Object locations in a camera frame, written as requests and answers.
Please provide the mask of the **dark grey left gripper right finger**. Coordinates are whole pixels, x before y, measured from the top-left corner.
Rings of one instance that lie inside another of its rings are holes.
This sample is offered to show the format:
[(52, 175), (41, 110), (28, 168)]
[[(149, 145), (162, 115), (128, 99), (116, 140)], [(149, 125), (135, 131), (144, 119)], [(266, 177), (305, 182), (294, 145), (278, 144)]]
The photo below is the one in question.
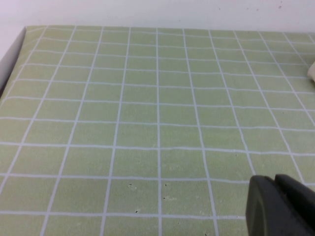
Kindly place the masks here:
[(303, 229), (315, 235), (315, 192), (296, 179), (285, 174), (275, 175), (275, 183), (292, 207), (294, 216)]

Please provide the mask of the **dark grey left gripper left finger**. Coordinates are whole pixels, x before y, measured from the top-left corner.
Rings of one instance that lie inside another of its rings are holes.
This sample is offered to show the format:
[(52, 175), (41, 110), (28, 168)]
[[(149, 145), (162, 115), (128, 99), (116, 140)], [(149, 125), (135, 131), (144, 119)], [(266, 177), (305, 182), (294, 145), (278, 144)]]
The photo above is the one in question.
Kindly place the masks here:
[(250, 236), (284, 236), (288, 208), (275, 182), (264, 176), (250, 179), (246, 223)]

